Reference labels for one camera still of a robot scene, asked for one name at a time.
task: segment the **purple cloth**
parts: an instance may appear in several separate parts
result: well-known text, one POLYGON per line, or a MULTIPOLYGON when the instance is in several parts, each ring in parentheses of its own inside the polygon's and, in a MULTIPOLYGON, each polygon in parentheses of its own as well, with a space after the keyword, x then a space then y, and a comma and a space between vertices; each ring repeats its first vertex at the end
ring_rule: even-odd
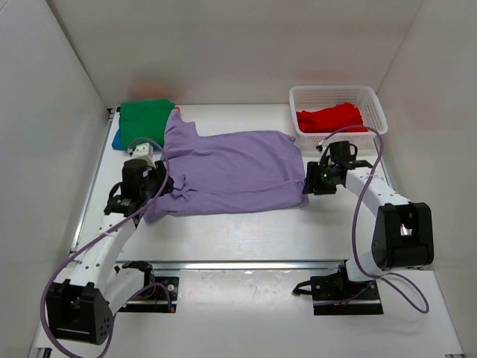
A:
POLYGON ((145 214, 174 216, 253 213, 307 201, 305 171, 295 138, 278 131, 199 136, 194 122, 172 110, 164 134, 174 190, 145 214))

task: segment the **folded green towel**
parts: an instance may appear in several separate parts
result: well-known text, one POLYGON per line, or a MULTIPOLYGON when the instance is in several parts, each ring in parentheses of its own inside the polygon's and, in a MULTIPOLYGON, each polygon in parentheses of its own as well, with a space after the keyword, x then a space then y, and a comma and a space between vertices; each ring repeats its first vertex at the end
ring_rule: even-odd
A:
POLYGON ((121 144, 128 148, 136 138, 146 137, 164 146, 164 130, 175 104, 167 99, 121 103, 121 144))

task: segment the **white wall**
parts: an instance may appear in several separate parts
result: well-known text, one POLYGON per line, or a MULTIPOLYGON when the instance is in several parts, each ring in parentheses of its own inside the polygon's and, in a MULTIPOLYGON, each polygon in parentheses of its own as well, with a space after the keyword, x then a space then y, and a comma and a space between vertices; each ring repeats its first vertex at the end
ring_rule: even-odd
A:
POLYGON ((0 357, 11 358, 28 355, 42 288, 68 253, 107 111, 48 5, 2 1, 0 357))
POLYGON ((392 177, 432 208, 437 278, 477 357, 477 1, 425 0, 378 96, 392 177))
POLYGON ((375 90, 421 0, 49 0, 108 107, 135 78, 181 104, 287 103, 297 84, 375 90))

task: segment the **white plastic basket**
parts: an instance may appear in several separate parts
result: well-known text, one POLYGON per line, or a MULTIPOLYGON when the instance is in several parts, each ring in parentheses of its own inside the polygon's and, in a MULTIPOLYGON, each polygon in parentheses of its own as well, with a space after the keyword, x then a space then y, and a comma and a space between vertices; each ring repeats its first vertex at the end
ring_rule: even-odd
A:
MULTIPOLYGON (((307 142, 318 144, 329 133, 303 133, 298 127, 297 112, 308 110, 313 112, 334 107, 345 102, 353 104, 361 112, 363 124, 376 129, 379 134, 388 131, 386 117, 379 99, 372 88, 368 86, 296 86, 290 89, 291 117, 298 136, 307 142)), ((329 142, 349 140, 359 144, 374 138, 373 132, 338 133, 329 142)))

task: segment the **purple cord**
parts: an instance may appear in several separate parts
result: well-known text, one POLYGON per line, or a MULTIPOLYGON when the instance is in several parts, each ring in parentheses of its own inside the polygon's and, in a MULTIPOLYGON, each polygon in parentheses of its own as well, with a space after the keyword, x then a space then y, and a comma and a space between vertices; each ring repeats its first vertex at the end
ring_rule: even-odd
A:
MULTIPOLYGON (((161 192, 164 190, 165 185, 167 184, 167 181, 169 179, 169 158, 165 154, 164 149, 158 143, 154 142, 152 139, 149 139, 149 138, 137 138, 137 139, 135 139, 130 144, 130 148, 134 143, 136 143, 138 141, 146 141, 146 142, 158 147, 158 149, 162 153, 162 158, 165 160, 165 178, 164 178, 164 181, 162 182, 161 187, 159 188, 159 191, 144 207, 138 209, 135 213, 129 215, 127 218, 122 219, 118 224, 113 225, 112 227, 110 227, 109 229, 104 231, 103 233, 99 234, 98 237, 93 239, 91 242, 88 242, 85 246, 83 246, 81 249, 79 249, 73 255, 71 255, 64 263, 62 263, 53 272, 53 275, 49 278, 48 282, 45 285, 43 293, 42 293, 42 297, 41 297, 41 300, 40 300, 40 321, 41 321, 43 330, 45 331, 46 336, 51 341, 51 343, 55 346, 55 348, 57 350, 59 350, 61 353, 65 354, 69 358, 84 358, 84 357, 78 356, 77 354, 74 354, 73 352, 69 351, 67 348, 62 346, 58 342, 58 340, 55 338, 55 336, 53 335, 53 333, 50 330, 50 327, 48 326, 48 322, 47 322, 47 319, 46 319, 46 308, 45 308, 45 306, 46 306, 46 295, 48 294, 48 290, 49 290, 50 286, 52 285, 52 283, 54 282, 54 279, 58 276, 58 274, 65 267, 67 267, 67 265, 71 261, 73 261, 76 257, 81 255, 84 251, 89 250, 92 246, 96 245, 98 242, 100 242, 102 239, 104 239, 109 233, 114 232, 114 230, 121 227, 125 222, 131 220, 134 216, 137 216, 141 213, 144 213, 155 202, 155 200, 160 196, 161 192)), ((137 295, 140 295, 141 293, 143 293, 147 289, 150 289, 151 287, 154 287, 154 286, 159 286, 164 290, 165 296, 167 297, 168 307, 169 307, 169 309, 171 309, 171 297, 169 295, 169 291, 161 283, 152 283, 152 284, 150 284, 146 287, 143 287, 138 292, 134 293, 134 295, 132 297, 136 297, 137 295)), ((108 339, 107 339, 107 343, 104 346, 103 351, 96 358, 103 358, 104 357, 104 355, 106 354, 107 350, 110 347, 112 337, 113 337, 113 329, 111 329, 111 332, 110 332, 110 334, 108 336, 108 339)))
POLYGON ((361 203, 363 202, 364 194, 366 193, 367 188, 371 184, 374 172, 376 171, 376 168, 378 167, 378 164, 381 161, 382 153, 383 153, 384 147, 385 147, 385 142, 384 142, 384 139, 382 138, 382 135, 376 129, 365 126, 365 125, 350 125, 348 127, 340 128, 337 131, 331 133, 324 141, 328 140, 329 138, 331 138, 335 134, 338 134, 342 131, 346 131, 348 129, 355 129, 355 128, 366 128, 369 131, 374 132, 379 138, 379 151, 378 151, 378 157, 376 158, 376 161, 373 164, 373 168, 371 168, 369 177, 366 180, 366 183, 364 184, 362 191, 359 193, 358 201, 356 202, 355 212, 353 214, 353 224, 352 224, 352 227, 351 227, 351 244, 352 244, 352 247, 353 247, 353 259, 356 261, 356 265, 358 266, 359 271, 364 276, 367 276, 367 277, 372 278, 374 280, 382 280, 382 281, 386 282, 389 286, 391 286, 393 289, 395 289, 397 291, 397 293, 399 293, 413 308, 415 308, 416 311, 426 314, 426 313, 429 312, 429 302, 427 301, 427 298, 423 294, 421 289, 419 287, 417 287, 417 285, 414 282, 409 280, 406 276, 403 276, 402 274, 398 274, 396 272, 388 272, 388 273, 386 273, 382 276, 379 276, 377 274, 369 274, 368 272, 366 272, 363 269, 363 266, 359 262, 358 249, 356 247, 356 226, 358 224, 359 208, 361 207, 361 203), (394 285, 387 278, 384 278, 385 275, 391 275, 391 276, 399 277, 399 278, 403 279, 404 281, 406 281, 407 283, 409 283, 411 286, 413 286, 414 289, 417 291, 417 293, 419 293, 420 297, 424 301, 424 305, 425 305, 424 310, 422 308, 419 308, 399 287, 394 285))

